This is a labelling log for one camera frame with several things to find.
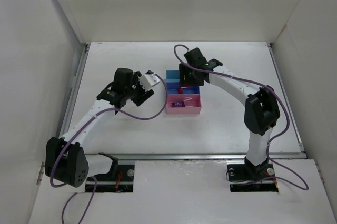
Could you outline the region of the purple butterfly lego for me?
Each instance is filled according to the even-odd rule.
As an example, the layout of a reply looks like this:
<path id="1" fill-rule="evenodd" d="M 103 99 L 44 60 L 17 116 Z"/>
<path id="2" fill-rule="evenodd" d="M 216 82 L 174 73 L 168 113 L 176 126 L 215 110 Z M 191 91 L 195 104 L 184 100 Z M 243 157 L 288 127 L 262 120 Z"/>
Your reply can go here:
<path id="1" fill-rule="evenodd" d="M 178 102 L 178 101 L 172 102 L 172 107 L 174 107 L 174 108 L 185 107 L 185 103 L 183 101 L 181 101 L 181 102 Z"/>

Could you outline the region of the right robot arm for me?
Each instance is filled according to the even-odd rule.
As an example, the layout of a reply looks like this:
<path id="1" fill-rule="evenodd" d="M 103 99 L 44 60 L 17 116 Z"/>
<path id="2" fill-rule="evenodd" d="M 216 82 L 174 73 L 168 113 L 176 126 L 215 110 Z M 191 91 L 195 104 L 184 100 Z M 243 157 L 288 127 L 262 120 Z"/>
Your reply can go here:
<path id="1" fill-rule="evenodd" d="M 182 86 L 217 86 L 237 99 L 244 106 L 244 124 L 249 130 L 249 148 L 242 165 L 229 165 L 231 181 L 259 180 L 271 168 L 267 147 L 273 127 L 280 117 L 273 89 L 254 87 L 246 80 L 239 80 L 229 69 L 216 60 L 207 60 L 199 48 L 188 50 L 185 63 L 179 64 Z"/>

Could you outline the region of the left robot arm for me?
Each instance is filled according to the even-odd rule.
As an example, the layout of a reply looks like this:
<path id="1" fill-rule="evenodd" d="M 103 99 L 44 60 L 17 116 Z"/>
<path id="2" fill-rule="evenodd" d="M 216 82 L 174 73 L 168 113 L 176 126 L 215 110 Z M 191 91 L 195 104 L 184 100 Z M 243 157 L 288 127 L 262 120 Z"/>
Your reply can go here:
<path id="1" fill-rule="evenodd" d="M 52 187 L 81 186 L 88 177 L 116 173 L 115 157 L 99 153 L 87 157 L 85 147 L 105 123 L 111 120 L 130 100 L 140 106 L 153 94 L 160 83 L 152 71 L 145 74 L 128 68 L 118 68 L 114 79 L 96 97 L 84 117 L 59 138 L 52 137 L 46 144 L 45 174 Z"/>

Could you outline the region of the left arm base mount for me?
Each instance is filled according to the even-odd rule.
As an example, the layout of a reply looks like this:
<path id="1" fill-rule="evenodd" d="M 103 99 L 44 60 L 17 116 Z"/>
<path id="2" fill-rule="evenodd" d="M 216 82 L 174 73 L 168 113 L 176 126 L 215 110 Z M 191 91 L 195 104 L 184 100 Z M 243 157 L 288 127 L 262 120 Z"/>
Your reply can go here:
<path id="1" fill-rule="evenodd" d="M 119 164 L 116 171 L 95 175 L 96 193 L 132 193 L 134 189 L 134 164 Z"/>

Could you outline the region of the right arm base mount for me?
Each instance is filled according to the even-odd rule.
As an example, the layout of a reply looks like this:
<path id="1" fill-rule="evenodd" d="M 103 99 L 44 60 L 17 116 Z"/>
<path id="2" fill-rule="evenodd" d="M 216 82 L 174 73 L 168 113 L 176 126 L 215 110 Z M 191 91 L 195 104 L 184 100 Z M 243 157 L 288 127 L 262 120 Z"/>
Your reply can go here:
<path id="1" fill-rule="evenodd" d="M 272 164 L 255 172 L 246 164 L 227 165 L 230 192 L 279 192 Z"/>

